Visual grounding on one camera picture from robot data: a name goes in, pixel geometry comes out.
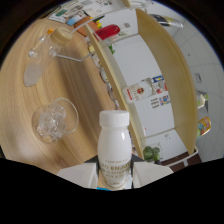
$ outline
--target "wood grain surface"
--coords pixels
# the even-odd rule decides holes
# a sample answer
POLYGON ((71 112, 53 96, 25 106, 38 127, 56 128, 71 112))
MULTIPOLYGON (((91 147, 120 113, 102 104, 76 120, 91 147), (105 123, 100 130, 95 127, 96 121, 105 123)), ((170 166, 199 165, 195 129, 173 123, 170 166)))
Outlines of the wood grain surface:
MULTIPOLYGON (((58 26, 72 29, 47 19, 34 22, 13 45, 0 73, 0 145, 6 158, 37 166, 52 174, 82 164, 97 154, 101 130, 99 112, 115 109, 99 69, 91 58, 82 63, 55 58, 36 85, 24 85, 29 49, 49 28, 58 26), (32 131, 32 115, 39 106, 59 97, 71 100, 76 106, 79 125, 74 133, 57 143, 46 144, 32 131)), ((86 40, 78 32, 60 52, 78 59, 88 53, 86 40)))

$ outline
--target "glass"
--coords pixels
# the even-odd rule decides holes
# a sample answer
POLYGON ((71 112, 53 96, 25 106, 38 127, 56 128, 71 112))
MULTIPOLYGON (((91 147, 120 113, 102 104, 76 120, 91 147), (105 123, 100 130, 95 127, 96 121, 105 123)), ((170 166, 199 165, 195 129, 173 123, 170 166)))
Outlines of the glass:
POLYGON ((45 143, 57 142, 63 135, 74 132, 78 123, 76 107, 65 98, 57 98, 39 107, 32 117, 33 131, 45 143))

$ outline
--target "bottle cap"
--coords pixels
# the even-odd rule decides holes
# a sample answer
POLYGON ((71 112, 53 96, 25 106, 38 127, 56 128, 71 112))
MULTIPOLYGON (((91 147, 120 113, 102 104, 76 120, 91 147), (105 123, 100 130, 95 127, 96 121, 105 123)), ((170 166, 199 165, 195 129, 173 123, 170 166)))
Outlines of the bottle cap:
POLYGON ((51 35, 51 40, 58 45, 65 45, 72 39, 72 33, 65 27, 58 27, 51 35))
POLYGON ((127 127, 129 125, 129 112, 125 110, 104 110, 100 112, 101 127, 127 127))

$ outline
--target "white wall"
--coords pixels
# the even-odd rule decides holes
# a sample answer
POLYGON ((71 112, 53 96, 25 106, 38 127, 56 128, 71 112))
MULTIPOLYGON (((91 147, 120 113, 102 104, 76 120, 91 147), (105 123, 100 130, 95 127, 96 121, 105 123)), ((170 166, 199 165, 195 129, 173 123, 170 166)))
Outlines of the white wall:
MULTIPOLYGON (((87 11, 87 13, 90 13, 93 17, 109 12, 109 11, 121 9, 124 7, 121 0, 112 0, 113 5, 110 5, 110 6, 108 5, 103 7, 97 4, 95 0, 91 0, 91 2, 92 4, 85 6, 84 9, 87 11)), ((148 14, 158 14, 160 16, 168 16, 170 18, 180 21, 181 23, 184 23, 185 18, 183 18, 180 14, 178 14, 177 12, 173 11, 172 9, 160 3, 157 3, 155 1, 153 2, 154 4, 150 4, 147 7, 148 14)), ((134 10, 127 9, 125 11, 118 11, 111 14, 107 14, 100 21, 103 26, 107 26, 112 23, 120 25, 124 22, 129 22, 131 25, 131 28, 128 29, 129 33, 130 34, 137 33, 137 20, 136 20, 136 13, 134 10)), ((171 36, 174 36, 175 33, 180 29, 175 27, 164 27, 164 28, 167 30, 167 32, 171 36)))
POLYGON ((189 65, 196 90, 207 92, 208 113, 206 108, 198 111, 198 119, 208 116, 211 130, 197 140, 196 146, 202 162, 223 158, 224 155, 224 72, 211 45, 205 37, 188 21, 175 35, 189 65), (202 83, 197 83, 195 73, 199 73, 202 83))

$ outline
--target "wooden shelf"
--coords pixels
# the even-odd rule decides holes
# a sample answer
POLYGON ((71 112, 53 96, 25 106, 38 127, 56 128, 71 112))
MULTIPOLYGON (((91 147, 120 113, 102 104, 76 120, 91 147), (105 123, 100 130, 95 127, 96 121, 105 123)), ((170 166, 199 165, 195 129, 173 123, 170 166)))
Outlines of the wooden shelf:
POLYGON ((169 33, 150 15, 136 9, 138 33, 153 53, 168 87, 175 130, 194 152, 197 136, 197 100, 195 86, 186 60, 169 33))
MULTIPOLYGON (((136 15, 138 34, 151 50, 166 80, 172 103, 175 130, 187 148, 188 153, 192 154, 196 142, 198 119, 195 87, 188 65, 175 41, 158 22, 140 9, 136 9, 136 15)), ((134 108, 127 105, 123 99, 121 93, 121 89, 124 87, 123 76, 108 46, 104 41, 99 42, 96 40, 93 35, 94 31, 88 25, 85 26, 85 29, 108 75, 121 109, 127 110, 134 115, 134 108)), ((136 150, 139 156, 143 158, 139 138, 141 127, 136 118, 137 116, 131 116, 129 129, 136 150)))
POLYGON ((100 59, 100 62, 102 63, 102 66, 108 76, 108 79, 110 80, 110 84, 113 88, 114 94, 119 102, 119 106, 121 110, 129 111, 130 113, 130 125, 129 125, 129 131, 131 133, 131 137, 133 139, 133 142, 135 144, 136 151, 139 155, 139 157, 143 158, 142 156, 142 146, 141 146, 141 140, 139 137, 139 132, 141 130, 140 122, 136 119, 135 114, 137 113, 135 108, 131 105, 127 105, 123 95, 122 95, 122 88, 126 86, 125 81, 123 79, 123 75, 120 71, 120 68, 113 57, 109 47, 106 45, 104 41, 98 41, 95 36, 93 35, 94 31, 91 29, 90 26, 85 25, 86 33, 94 46, 94 49, 97 53, 97 56, 100 59))
POLYGON ((128 7, 128 8, 131 7, 131 3, 129 0, 123 0, 123 3, 126 7, 128 7))

